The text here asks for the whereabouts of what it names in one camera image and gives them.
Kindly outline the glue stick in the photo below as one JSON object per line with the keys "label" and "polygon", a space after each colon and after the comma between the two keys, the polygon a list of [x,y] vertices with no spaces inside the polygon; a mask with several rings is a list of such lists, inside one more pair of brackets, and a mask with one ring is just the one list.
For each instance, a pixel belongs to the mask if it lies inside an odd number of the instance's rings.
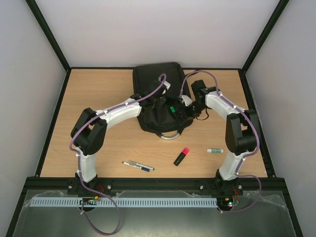
{"label": "glue stick", "polygon": [[208,153],[223,153],[224,150],[223,149],[214,149],[214,148],[210,148],[210,149],[207,149],[207,152]]}

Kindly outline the black student bag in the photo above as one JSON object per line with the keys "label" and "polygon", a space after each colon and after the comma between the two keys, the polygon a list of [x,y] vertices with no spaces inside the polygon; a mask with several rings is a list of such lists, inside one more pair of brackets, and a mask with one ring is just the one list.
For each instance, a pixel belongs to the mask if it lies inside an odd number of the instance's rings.
{"label": "black student bag", "polygon": [[160,81],[161,74],[166,74],[169,89],[163,93],[159,89],[154,95],[140,102],[141,112],[137,117],[141,129],[154,133],[163,140],[178,138],[183,130],[193,123],[192,119],[180,118],[183,114],[182,103],[178,97],[181,86],[183,95],[191,98],[188,83],[181,65],[177,62],[154,63],[137,66],[133,69],[134,94],[144,97],[153,92]]}

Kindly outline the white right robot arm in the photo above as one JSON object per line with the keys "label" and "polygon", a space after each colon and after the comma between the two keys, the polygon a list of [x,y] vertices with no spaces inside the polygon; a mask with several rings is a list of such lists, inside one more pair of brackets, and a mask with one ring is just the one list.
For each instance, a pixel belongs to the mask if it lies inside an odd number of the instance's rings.
{"label": "white right robot arm", "polygon": [[226,121],[225,143],[228,152],[216,171],[214,190],[224,194],[237,185],[239,170],[246,158],[260,149],[260,128],[257,113],[233,104],[217,87],[206,87],[202,80],[192,85],[195,101],[180,90],[179,100],[185,105],[186,118],[194,118],[202,110],[212,109]]}

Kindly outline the blue whiteboard marker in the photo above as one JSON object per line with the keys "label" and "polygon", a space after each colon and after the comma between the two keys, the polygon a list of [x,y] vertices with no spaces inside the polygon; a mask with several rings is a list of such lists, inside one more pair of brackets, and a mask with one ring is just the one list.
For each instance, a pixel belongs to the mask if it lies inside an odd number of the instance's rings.
{"label": "blue whiteboard marker", "polygon": [[145,168],[145,167],[142,167],[142,166],[139,166],[139,165],[135,165],[135,164],[128,163],[128,162],[125,162],[125,161],[123,161],[122,164],[128,165],[128,166],[130,166],[130,167],[138,168],[138,169],[143,170],[143,171],[146,171],[146,172],[150,172],[150,169]]}

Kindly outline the pink highlighter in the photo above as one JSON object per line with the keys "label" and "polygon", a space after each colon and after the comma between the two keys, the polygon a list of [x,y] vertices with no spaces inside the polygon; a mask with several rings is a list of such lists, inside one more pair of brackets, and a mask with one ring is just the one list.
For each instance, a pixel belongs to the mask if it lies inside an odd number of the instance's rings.
{"label": "pink highlighter", "polygon": [[175,166],[178,166],[182,162],[182,160],[185,158],[185,156],[188,154],[189,151],[190,150],[188,148],[184,148],[182,152],[179,154],[179,156],[176,158],[173,164]]}

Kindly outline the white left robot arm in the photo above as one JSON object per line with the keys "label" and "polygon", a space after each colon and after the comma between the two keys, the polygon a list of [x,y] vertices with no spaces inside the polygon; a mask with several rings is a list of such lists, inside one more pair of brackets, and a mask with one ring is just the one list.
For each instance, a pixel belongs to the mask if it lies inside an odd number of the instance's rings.
{"label": "white left robot arm", "polygon": [[96,178],[96,154],[102,148],[108,129],[130,118],[136,118],[142,110],[141,103],[154,96],[161,97],[169,88],[166,74],[161,74],[155,82],[158,86],[148,95],[124,102],[104,110],[87,108],[82,112],[72,134],[69,149],[78,158],[77,175],[85,183]]}

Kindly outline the green highlighter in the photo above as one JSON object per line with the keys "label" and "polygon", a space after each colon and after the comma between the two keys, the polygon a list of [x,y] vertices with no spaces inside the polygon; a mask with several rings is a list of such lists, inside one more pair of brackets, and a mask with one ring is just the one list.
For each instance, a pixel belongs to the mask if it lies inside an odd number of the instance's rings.
{"label": "green highlighter", "polygon": [[171,106],[171,107],[170,107],[170,110],[171,110],[171,113],[173,114],[173,116],[176,117],[176,116],[177,116],[177,111],[176,111],[176,109],[175,109],[173,106]]}

